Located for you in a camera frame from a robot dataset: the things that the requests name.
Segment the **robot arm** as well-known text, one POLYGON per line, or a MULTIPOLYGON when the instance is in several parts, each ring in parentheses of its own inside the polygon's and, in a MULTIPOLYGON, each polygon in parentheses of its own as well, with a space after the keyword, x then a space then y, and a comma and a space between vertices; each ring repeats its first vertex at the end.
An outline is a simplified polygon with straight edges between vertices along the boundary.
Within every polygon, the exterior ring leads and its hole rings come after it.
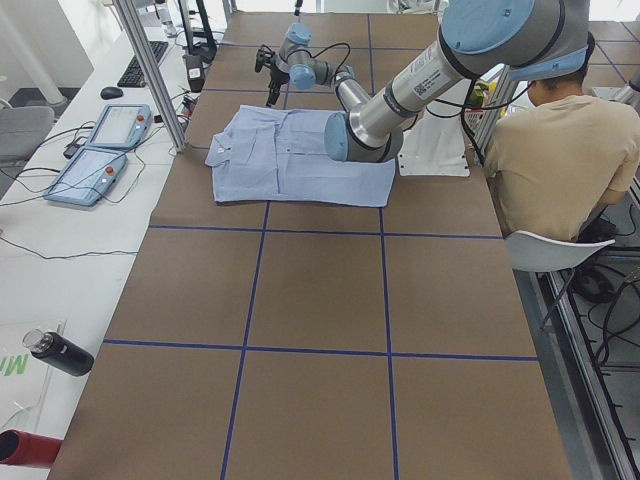
POLYGON ((541 80, 579 70, 588 44, 586 1, 452 1, 436 40, 370 96, 349 65, 310 53, 309 28, 289 26, 279 50, 263 45, 255 69, 270 71, 273 106, 280 88, 332 88, 343 110, 326 122, 324 144, 337 161, 384 162, 403 144, 402 123, 463 79, 474 81, 498 64, 516 81, 541 80))

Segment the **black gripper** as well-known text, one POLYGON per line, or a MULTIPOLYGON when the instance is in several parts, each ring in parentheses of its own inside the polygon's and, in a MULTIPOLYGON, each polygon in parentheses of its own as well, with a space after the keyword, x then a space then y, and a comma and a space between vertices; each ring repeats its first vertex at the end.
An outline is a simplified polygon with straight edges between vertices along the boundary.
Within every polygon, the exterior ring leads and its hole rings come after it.
POLYGON ((288 83, 288 74, 279 69, 279 67, 272 63, 270 69, 270 82, 269 92, 265 103, 265 106, 271 108, 277 104, 280 97, 280 89, 283 85, 288 83))

